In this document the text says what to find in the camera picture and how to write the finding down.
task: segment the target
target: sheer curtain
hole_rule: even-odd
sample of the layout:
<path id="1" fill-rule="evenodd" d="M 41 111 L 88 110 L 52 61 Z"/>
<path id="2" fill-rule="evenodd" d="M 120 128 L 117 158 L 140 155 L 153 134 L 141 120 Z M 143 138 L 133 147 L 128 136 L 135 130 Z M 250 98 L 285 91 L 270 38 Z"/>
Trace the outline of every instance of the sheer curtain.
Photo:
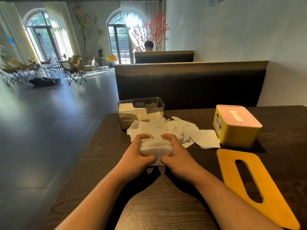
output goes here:
<path id="1" fill-rule="evenodd" d="M 81 55 L 66 2 L 44 2 L 61 56 Z"/>
<path id="2" fill-rule="evenodd" d="M 18 57 L 17 59 L 25 64 L 29 63 L 29 57 L 33 57 L 37 61 L 37 56 L 13 2 L 0 2 L 0 22 L 6 35 L 15 42 L 12 43 L 12 47 Z"/>
<path id="3" fill-rule="evenodd" d="M 138 30 L 138 25 L 143 30 L 143 22 L 147 19 L 155 19 L 158 11 L 159 1 L 121 1 L 120 9 L 124 14 L 125 24 L 128 28 L 129 36 L 132 42 L 138 46 L 137 39 L 132 35 L 134 29 Z M 140 46 L 144 47 L 141 39 L 138 39 Z"/>

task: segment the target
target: pink lid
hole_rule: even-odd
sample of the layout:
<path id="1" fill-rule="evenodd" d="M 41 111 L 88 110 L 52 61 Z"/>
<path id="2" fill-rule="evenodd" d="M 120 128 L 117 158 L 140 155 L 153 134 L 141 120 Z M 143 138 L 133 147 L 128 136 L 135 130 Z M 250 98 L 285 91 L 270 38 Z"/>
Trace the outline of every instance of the pink lid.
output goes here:
<path id="1" fill-rule="evenodd" d="M 227 125 L 262 127 L 261 123 L 243 106 L 217 105 L 216 108 Z"/>

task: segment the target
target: arched window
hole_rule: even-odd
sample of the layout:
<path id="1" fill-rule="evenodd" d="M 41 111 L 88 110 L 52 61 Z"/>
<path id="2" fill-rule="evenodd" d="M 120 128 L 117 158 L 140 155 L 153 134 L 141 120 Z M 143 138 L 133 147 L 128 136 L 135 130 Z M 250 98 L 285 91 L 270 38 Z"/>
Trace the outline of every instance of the arched window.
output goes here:
<path id="1" fill-rule="evenodd" d="M 36 53 L 41 56 L 40 59 L 46 61 L 51 58 L 52 62 L 56 63 L 59 51 L 48 14 L 39 12 L 31 15 L 25 27 Z"/>
<path id="2" fill-rule="evenodd" d="M 117 57 L 119 64 L 133 64 L 133 43 L 129 38 L 124 15 L 121 12 L 111 18 L 108 23 L 108 31 L 111 52 Z"/>

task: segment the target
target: hand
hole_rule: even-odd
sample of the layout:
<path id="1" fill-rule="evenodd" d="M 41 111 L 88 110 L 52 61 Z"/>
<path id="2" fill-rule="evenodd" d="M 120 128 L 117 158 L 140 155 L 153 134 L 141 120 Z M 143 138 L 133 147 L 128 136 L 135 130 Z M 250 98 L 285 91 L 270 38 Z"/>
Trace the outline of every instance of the hand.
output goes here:
<path id="1" fill-rule="evenodd" d="M 134 178 L 138 177 L 147 166 L 155 163 L 156 157 L 141 156 L 140 142 L 142 139 L 149 139 L 148 134 L 139 134 L 135 137 L 129 148 L 125 151 L 121 160 L 112 170 L 113 173 L 119 174 L 125 182 L 130 182 Z"/>
<path id="2" fill-rule="evenodd" d="M 173 156 L 162 156 L 161 162 L 178 178 L 194 185 L 195 178 L 203 168 L 193 159 L 189 152 L 182 146 L 177 137 L 173 134 L 161 135 L 168 139 L 173 145 Z"/>

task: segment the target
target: finger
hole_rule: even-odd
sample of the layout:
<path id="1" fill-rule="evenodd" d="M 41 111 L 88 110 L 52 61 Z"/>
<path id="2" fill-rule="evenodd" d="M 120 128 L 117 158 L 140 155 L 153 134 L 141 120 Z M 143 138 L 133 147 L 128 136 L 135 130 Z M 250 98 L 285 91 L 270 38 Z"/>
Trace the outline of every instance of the finger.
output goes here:
<path id="1" fill-rule="evenodd" d="M 148 134 L 138 134 L 136 135 L 136 137 L 134 138 L 131 144 L 139 146 L 142 139 L 149 139 L 150 137 L 151 135 L 148 135 Z"/>
<path id="2" fill-rule="evenodd" d="M 162 164 L 166 165 L 167 167 L 170 168 L 171 162 L 172 162 L 172 157 L 169 156 L 162 156 L 160 161 L 162 162 Z"/>
<path id="3" fill-rule="evenodd" d="M 149 166 L 149 165 L 151 165 L 151 164 L 156 162 L 156 156 L 154 156 L 154 155 L 145 156 L 145 157 L 142 158 L 142 160 L 143 160 L 143 162 L 145 164 L 145 167 L 147 167 L 147 166 Z"/>
<path id="4" fill-rule="evenodd" d="M 179 140 L 177 139 L 177 137 L 175 136 L 175 135 L 173 135 L 173 134 L 163 134 L 163 135 L 161 135 L 161 137 L 163 138 L 163 139 L 167 139 L 167 140 L 169 140 L 169 141 L 171 141 L 171 143 L 172 143 L 172 145 L 173 146 L 179 146 L 179 145 L 181 145 L 181 143 L 179 142 Z"/>

